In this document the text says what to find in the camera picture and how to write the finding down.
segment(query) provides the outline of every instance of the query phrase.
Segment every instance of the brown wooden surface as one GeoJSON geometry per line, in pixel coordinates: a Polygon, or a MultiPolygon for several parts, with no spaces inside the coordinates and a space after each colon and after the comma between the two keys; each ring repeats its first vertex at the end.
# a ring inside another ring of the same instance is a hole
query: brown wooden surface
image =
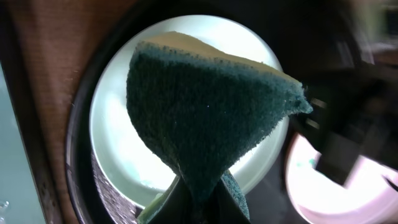
{"type": "Polygon", "coordinates": [[[65,180],[70,106],[86,63],[136,0],[8,0],[66,223],[78,223],[65,180]]]}

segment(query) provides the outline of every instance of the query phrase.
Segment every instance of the wood grain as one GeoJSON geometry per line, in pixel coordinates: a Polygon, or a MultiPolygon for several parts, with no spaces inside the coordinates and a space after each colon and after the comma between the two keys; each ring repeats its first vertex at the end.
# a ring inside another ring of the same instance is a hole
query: wood grain
{"type": "Polygon", "coordinates": [[[66,223],[78,223],[65,180],[73,96],[95,48],[136,1],[9,0],[66,223]]]}

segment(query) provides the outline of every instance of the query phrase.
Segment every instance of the light blue panel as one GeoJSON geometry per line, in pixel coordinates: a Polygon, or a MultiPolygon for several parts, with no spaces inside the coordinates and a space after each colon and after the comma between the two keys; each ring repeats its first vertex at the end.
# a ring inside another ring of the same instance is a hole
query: light blue panel
{"type": "Polygon", "coordinates": [[[45,224],[1,64],[0,223],[45,224]],[[5,211],[1,211],[2,202],[9,202],[5,211]]]}

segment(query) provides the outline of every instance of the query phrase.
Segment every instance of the folded sponge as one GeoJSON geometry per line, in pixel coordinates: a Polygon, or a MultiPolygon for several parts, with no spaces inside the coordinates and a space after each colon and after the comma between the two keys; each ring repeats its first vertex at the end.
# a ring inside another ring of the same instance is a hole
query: folded sponge
{"type": "Polygon", "coordinates": [[[312,110],[302,84],[262,63],[169,32],[138,43],[127,78],[127,111],[146,146],[195,203],[285,116],[312,110]]]}

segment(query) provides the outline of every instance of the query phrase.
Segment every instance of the dark frame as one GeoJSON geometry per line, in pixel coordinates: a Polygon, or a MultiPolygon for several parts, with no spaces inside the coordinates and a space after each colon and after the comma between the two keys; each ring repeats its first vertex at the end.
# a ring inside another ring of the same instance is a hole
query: dark frame
{"type": "Polygon", "coordinates": [[[64,223],[16,30],[2,2],[0,40],[0,62],[45,221],[64,223]]]}

